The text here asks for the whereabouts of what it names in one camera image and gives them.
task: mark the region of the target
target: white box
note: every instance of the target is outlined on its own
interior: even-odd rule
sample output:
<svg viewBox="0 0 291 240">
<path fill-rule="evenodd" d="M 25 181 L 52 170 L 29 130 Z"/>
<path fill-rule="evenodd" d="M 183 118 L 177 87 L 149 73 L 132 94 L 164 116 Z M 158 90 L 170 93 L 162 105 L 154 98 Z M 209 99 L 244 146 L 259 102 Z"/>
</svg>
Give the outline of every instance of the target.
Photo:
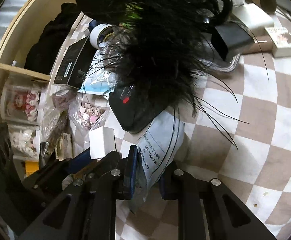
<svg viewBox="0 0 291 240">
<path fill-rule="evenodd" d="M 110 151 L 115 151 L 114 129 L 99 127 L 89 132 L 90 157 L 101 159 Z"/>
<path fill-rule="evenodd" d="M 254 3 L 233 8 L 232 14 L 238 18 L 255 36 L 265 35 L 265 27 L 274 27 L 274 21 Z"/>
<path fill-rule="evenodd" d="M 265 28 L 273 41 L 273 57 L 291 57 L 291 35 L 285 27 Z"/>
</svg>

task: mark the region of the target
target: wooden shelf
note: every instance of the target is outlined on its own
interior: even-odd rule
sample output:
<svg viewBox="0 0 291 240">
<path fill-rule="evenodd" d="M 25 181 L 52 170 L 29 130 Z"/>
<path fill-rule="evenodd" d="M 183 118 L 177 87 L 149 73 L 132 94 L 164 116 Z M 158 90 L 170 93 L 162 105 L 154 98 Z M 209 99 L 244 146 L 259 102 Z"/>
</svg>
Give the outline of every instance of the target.
<svg viewBox="0 0 291 240">
<path fill-rule="evenodd" d="M 0 69 L 4 69 L 10 72 L 14 72 L 14 73 L 18 73 L 18 74 L 23 74 L 26 76 L 30 76 L 36 79 L 42 79 L 42 80 L 46 80 L 46 81 L 50 81 L 50 76 L 42 74 L 42 73 L 38 73 L 32 70 L 28 70 L 28 69 L 24 69 L 24 68 L 20 68 L 20 67 L 15 67 L 15 66 L 10 66 L 7 64 L 3 64 L 0 63 Z"/>
</svg>

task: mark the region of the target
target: white barcode label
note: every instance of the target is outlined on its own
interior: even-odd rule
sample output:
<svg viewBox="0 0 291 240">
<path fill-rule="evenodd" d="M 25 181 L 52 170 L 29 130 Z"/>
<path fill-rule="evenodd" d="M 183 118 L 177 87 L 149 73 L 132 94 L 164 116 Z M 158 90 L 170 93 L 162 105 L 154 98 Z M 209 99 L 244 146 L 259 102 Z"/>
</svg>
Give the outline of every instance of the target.
<svg viewBox="0 0 291 240">
<path fill-rule="evenodd" d="M 71 65 L 72 65 L 72 62 L 70 62 L 70 63 L 68 64 L 68 67 L 66 68 L 66 71 L 65 71 L 65 73 L 64 73 L 64 77 L 66 77 L 66 76 L 68 75 Z"/>
</svg>

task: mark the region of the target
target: pink charm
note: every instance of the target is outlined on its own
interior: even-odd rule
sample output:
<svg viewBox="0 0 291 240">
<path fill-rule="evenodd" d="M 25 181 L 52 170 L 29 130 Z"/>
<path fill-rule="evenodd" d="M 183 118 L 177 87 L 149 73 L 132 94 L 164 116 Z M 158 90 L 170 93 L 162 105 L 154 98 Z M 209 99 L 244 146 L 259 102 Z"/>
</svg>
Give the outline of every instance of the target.
<svg viewBox="0 0 291 240">
<path fill-rule="evenodd" d="M 90 122 L 91 122 L 91 123 L 95 123 L 96 120 L 98 120 L 98 117 L 97 117 L 97 116 L 92 115 L 92 116 L 90 117 Z"/>
</svg>

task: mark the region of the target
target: brown and white checkered cloth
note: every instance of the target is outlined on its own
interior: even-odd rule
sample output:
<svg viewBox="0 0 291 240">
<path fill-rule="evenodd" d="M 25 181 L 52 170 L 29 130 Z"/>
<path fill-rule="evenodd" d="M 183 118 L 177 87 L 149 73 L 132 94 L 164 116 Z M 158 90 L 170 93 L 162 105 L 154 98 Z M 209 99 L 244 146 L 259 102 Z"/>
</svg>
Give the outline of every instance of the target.
<svg viewBox="0 0 291 240">
<path fill-rule="evenodd" d="M 287 19 L 272 17 L 275 26 L 287 27 L 291 33 Z M 83 17 L 70 34 L 68 45 L 83 37 L 89 21 Z M 61 51 L 56 64 L 62 57 Z M 253 54 L 241 57 L 238 67 L 221 77 L 238 102 L 211 76 L 201 78 L 198 84 L 200 98 L 224 114 L 249 123 L 228 118 L 202 102 L 232 135 L 238 150 L 206 115 L 200 112 L 192 117 L 191 107 L 180 104 L 185 136 L 175 159 L 198 179 L 219 178 L 278 240 L 286 240 L 291 234 L 291 57 L 274 59 L 265 53 L 264 58 L 267 71 L 262 54 Z M 126 157 L 140 135 L 125 132 L 113 113 L 106 126 L 114 128 L 117 149 Z M 177 240 L 177 225 L 177 202 L 163 201 L 157 187 L 151 189 L 136 215 L 129 211 L 126 201 L 117 202 L 117 240 Z"/>
</svg>

